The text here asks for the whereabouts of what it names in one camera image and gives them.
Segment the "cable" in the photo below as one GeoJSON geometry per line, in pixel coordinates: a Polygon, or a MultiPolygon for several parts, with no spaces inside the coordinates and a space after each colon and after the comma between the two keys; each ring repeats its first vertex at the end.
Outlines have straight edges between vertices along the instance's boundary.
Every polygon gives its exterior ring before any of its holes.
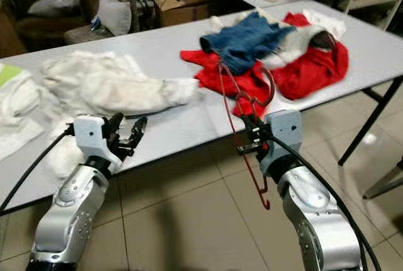
{"type": "Polygon", "coordinates": [[[51,145],[48,146],[40,155],[39,157],[31,164],[31,166],[24,172],[23,176],[18,180],[17,184],[13,187],[13,189],[10,191],[10,193],[7,195],[6,199],[0,206],[0,214],[5,210],[7,205],[10,203],[10,200],[14,197],[15,193],[20,189],[21,185],[24,183],[26,178],[31,174],[31,172],[35,169],[35,167],[41,162],[41,160],[48,154],[49,151],[53,149],[53,147],[56,146],[57,143],[60,142],[61,139],[63,139],[65,136],[71,135],[73,130],[72,124],[70,124],[70,127],[67,128],[60,136],[54,140],[51,145]]]}
{"type": "MultiPolygon", "coordinates": [[[[275,137],[273,135],[270,136],[270,139],[272,141],[276,142],[278,145],[280,145],[285,150],[287,150],[290,154],[295,156],[297,159],[299,159],[301,161],[301,163],[304,164],[304,166],[306,166],[312,172],[312,174],[314,176],[316,176],[316,178],[329,190],[331,195],[336,199],[336,201],[338,203],[338,206],[340,207],[340,209],[342,210],[342,212],[346,216],[347,220],[349,221],[349,223],[353,227],[353,230],[355,231],[355,233],[357,235],[358,241],[361,241],[364,244],[364,247],[366,248],[366,250],[367,250],[367,252],[368,252],[368,254],[369,254],[370,258],[371,258],[371,261],[372,261],[372,263],[373,263],[373,265],[375,267],[375,270],[376,271],[381,271],[382,269],[380,268],[378,259],[375,256],[375,254],[374,254],[369,242],[366,240],[366,238],[365,238],[364,234],[362,233],[361,229],[358,227],[357,223],[355,223],[355,221],[353,219],[353,216],[350,214],[348,208],[346,207],[346,204],[341,200],[341,198],[336,193],[336,191],[334,191],[334,189],[330,186],[330,184],[298,152],[296,152],[290,146],[288,146],[283,141],[279,140],[277,137],[275,137]]],[[[366,266],[366,258],[365,258],[364,249],[362,248],[361,243],[360,243],[360,253],[361,253],[361,260],[362,260],[363,268],[364,268],[364,270],[368,270],[368,267],[366,266]]]]}

